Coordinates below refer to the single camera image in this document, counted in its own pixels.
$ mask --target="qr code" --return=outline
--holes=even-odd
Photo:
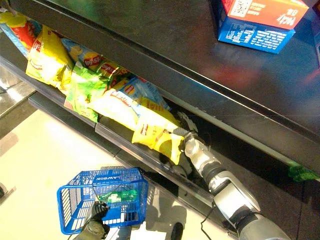
[[[235,17],[244,17],[252,3],[252,0],[235,0],[230,15]]]

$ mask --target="blue shopping basket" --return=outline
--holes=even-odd
[[[104,224],[125,227],[141,224],[146,218],[148,182],[137,168],[114,168],[82,171],[57,191],[60,228],[66,235],[81,232],[87,211],[98,196],[136,193],[133,198],[108,200],[110,207]]]

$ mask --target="green bottle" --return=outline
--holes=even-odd
[[[113,204],[113,203],[120,203],[120,202],[133,202],[137,199],[137,191],[127,190],[127,191],[115,191],[115,192],[109,192],[104,195],[98,196],[99,201],[107,203],[107,204]]]

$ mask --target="cardboard box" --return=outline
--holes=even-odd
[[[302,0],[222,0],[227,15],[234,19],[293,29],[308,6]]]
[[[255,22],[228,17],[223,7],[218,8],[218,40],[251,49],[278,54],[296,33]]]

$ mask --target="black cable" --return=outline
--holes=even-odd
[[[214,210],[214,208],[211,208],[211,210],[209,211],[208,215],[205,217],[205,219],[200,223],[201,224],[201,231],[206,235],[206,237],[209,240],[212,240],[209,235],[206,233],[206,231],[203,229],[203,223],[207,220],[207,218],[210,216],[210,214],[212,213],[212,211]]]

